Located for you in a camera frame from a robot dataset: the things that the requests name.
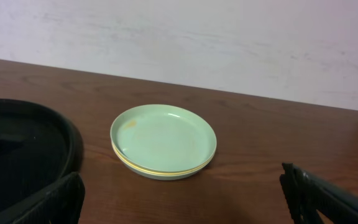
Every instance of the tabletop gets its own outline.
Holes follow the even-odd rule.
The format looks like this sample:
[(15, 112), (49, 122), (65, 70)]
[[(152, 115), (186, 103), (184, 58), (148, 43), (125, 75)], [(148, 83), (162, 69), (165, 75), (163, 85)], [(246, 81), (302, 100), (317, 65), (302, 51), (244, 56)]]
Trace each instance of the tabletop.
[[(358, 111), (0, 60), (0, 98), (48, 106), (84, 141), (79, 223), (293, 223), (278, 178), (293, 162), (358, 196)], [(214, 129), (214, 159), (175, 181), (137, 175), (111, 123), (134, 106), (190, 110)]]

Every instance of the stacked plate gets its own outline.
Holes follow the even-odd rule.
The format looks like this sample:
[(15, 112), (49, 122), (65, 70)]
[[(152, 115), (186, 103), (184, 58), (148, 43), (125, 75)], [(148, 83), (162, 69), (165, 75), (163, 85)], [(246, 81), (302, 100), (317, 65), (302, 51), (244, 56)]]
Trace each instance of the stacked plate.
[(208, 164), (216, 150), (211, 126), (168, 105), (144, 105), (120, 114), (110, 130), (112, 148), (131, 170), (158, 180), (185, 178)]

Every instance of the black object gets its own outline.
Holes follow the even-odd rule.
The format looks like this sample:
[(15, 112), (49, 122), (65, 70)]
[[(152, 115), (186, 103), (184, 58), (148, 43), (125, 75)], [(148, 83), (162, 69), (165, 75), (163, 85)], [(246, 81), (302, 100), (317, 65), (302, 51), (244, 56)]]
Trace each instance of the black object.
[(283, 163), (280, 183), (295, 224), (323, 223), (319, 210), (333, 223), (358, 223), (358, 198), (293, 164)]
[(35, 103), (0, 99), (0, 211), (77, 170), (78, 130)]
[(85, 196), (84, 184), (73, 172), (0, 212), (0, 224), (78, 223)]

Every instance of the yellow stain on plate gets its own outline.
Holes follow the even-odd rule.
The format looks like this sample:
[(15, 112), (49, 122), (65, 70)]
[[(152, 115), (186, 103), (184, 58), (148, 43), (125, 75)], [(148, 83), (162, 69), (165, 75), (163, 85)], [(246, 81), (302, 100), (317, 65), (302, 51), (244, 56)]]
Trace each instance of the yellow stain on plate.
[(128, 129), (128, 128), (133, 128), (134, 126), (136, 126), (136, 121), (132, 120), (130, 122), (128, 122), (125, 126), (124, 126), (124, 130)]

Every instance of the wall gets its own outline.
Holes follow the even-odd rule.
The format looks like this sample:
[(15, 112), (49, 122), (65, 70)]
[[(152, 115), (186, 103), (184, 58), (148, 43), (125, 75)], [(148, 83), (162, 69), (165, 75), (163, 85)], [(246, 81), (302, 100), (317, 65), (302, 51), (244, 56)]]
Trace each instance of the wall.
[(0, 58), (358, 110), (358, 0), (0, 0)]

